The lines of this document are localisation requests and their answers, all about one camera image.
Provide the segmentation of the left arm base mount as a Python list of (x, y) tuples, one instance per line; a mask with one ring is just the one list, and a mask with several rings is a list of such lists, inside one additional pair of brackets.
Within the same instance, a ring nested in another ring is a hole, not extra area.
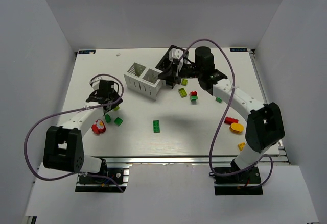
[(123, 193), (129, 179), (129, 166), (107, 164), (102, 159), (99, 173), (78, 175), (75, 192), (84, 193)]

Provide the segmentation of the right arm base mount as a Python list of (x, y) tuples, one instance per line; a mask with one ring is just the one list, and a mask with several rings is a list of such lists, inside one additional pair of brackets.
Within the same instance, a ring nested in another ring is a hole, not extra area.
[(263, 195), (259, 169), (254, 167), (238, 175), (220, 177), (213, 172), (209, 176), (214, 179), (215, 196)]

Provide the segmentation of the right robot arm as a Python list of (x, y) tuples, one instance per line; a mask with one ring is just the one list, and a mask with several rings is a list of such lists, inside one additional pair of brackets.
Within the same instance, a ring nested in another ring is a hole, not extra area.
[(227, 75), (215, 68), (210, 48), (198, 47), (194, 54), (194, 61), (190, 61), (188, 51), (171, 46), (156, 65), (156, 69), (161, 71), (158, 77), (171, 87), (183, 78), (196, 78), (204, 91), (237, 111), (246, 121), (246, 145), (232, 160), (231, 167), (233, 171), (250, 169), (285, 136), (280, 108), (274, 102), (258, 101), (237, 88)]

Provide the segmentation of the red flower lego piece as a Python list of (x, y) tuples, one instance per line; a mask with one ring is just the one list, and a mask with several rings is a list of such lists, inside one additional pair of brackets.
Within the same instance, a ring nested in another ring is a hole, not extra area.
[(106, 131), (105, 124), (101, 119), (96, 120), (95, 123), (91, 126), (91, 129), (96, 135), (103, 134)]

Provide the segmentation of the lime 2x3 lego brick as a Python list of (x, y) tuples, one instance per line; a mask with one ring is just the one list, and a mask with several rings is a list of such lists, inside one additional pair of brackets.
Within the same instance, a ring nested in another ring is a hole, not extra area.
[(184, 88), (178, 89), (178, 93), (179, 93), (181, 98), (187, 97), (187, 92), (186, 92), (186, 90)]

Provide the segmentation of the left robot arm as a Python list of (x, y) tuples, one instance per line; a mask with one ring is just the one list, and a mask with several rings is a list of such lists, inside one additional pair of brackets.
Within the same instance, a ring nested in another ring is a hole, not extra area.
[(60, 126), (48, 128), (44, 167), (71, 173), (103, 175), (106, 172), (102, 159), (85, 155), (82, 140), (98, 119), (122, 102), (114, 85), (115, 81), (100, 80), (86, 100), (83, 111), (77, 112)]

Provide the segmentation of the lime small lego brick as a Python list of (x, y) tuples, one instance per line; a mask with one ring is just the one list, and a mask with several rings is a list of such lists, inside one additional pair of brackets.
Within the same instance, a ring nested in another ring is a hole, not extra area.
[(182, 86), (187, 86), (188, 85), (188, 80), (187, 79), (182, 79), (181, 80), (181, 85)]

